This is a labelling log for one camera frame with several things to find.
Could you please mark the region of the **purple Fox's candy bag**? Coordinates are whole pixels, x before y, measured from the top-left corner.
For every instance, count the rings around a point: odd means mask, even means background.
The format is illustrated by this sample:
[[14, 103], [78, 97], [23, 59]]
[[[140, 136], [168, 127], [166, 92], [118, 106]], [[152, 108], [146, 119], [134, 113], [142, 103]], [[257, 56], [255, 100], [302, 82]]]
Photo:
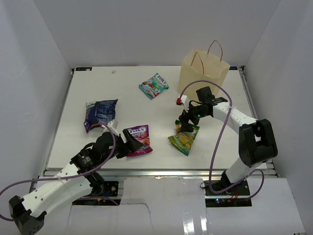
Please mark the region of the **purple Fox's candy bag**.
[[127, 157], [137, 157], [148, 153], [151, 153], [153, 149], [150, 146], [149, 138], [149, 126], [140, 125], [131, 128], [127, 128], [127, 131], [134, 137], [137, 141], [141, 142], [143, 146], [139, 148], [134, 153], [130, 153]]

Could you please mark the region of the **green Fox's candy bag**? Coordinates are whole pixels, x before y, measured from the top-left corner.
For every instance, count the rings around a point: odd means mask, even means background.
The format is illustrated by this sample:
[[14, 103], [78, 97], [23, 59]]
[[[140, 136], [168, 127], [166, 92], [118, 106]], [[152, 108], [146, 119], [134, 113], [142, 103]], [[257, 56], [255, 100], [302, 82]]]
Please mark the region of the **green Fox's candy bag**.
[[168, 140], [177, 150], [179, 150], [185, 156], [188, 156], [200, 128], [191, 124], [192, 132], [182, 132], [181, 121], [176, 120], [175, 125], [176, 133], [172, 136], [169, 136]]

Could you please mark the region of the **teal Fox's candy bag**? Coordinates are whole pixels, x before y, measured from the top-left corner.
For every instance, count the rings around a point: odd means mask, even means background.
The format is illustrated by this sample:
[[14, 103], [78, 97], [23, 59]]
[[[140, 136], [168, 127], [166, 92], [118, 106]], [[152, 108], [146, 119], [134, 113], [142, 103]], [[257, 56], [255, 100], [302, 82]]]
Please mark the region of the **teal Fox's candy bag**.
[[169, 89], [167, 82], [159, 73], [156, 73], [147, 81], [142, 82], [138, 87], [149, 99], [154, 99], [164, 90]]

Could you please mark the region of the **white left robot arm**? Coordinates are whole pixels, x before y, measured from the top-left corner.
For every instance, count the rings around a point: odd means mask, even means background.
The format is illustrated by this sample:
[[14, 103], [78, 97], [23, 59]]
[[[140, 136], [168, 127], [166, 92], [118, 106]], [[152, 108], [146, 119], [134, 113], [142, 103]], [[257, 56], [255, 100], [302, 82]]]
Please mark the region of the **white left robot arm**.
[[110, 158], [118, 159], [137, 151], [143, 144], [126, 129], [124, 136], [104, 132], [95, 142], [83, 147], [54, 177], [33, 192], [9, 200], [10, 215], [22, 235], [34, 235], [43, 226], [45, 216], [84, 196], [101, 196], [109, 191], [97, 172]]

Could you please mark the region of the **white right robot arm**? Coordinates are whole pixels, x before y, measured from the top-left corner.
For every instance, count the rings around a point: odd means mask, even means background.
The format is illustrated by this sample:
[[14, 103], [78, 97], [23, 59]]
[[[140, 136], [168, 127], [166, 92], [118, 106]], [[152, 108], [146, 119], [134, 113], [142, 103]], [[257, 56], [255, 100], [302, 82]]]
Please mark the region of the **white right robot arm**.
[[196, 93], [196, 106], [186, 95], [180, 94], [176, 99], [177, 105], [184, 106], [179, 117], [181, 130], [191, 132], [201, 118], [210, 116], [222, 121], [222, 128], [228, 126], [238, 135], [238, 159], [222, 173], [219, 181], [206, 184], [214, 194], [233, 195], [239, 188], [238, 184], [256, 172], [260, 165], [278, 155], [271, 122], [240, 112], [232, 106], [230, 98], [215, 97], [209, 86]]

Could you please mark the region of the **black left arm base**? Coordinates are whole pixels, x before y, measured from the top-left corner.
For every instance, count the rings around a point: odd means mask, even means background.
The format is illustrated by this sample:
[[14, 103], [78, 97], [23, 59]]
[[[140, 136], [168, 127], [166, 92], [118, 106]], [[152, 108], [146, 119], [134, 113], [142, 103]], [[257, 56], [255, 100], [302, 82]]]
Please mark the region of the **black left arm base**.
[[90, 182], [91, 193], [77, 199], [72, 205], [80, 206], [119, 206], [120, 199], [114, 200], [118, 195], [118, 181], [105, 181], [98, 173], [93, 172], [85, 177]]

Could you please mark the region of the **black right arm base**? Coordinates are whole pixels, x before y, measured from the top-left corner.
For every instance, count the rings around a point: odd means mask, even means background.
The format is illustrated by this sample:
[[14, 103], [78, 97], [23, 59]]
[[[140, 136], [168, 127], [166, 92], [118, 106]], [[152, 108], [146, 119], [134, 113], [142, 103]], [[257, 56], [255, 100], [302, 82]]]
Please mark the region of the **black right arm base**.
[[200, 184], [205, 192], [205, 205], [207, 208], [251, 207], [250, 190], [247, 181], [220, 194], [214, 194], [209, 188], [209, 181]]

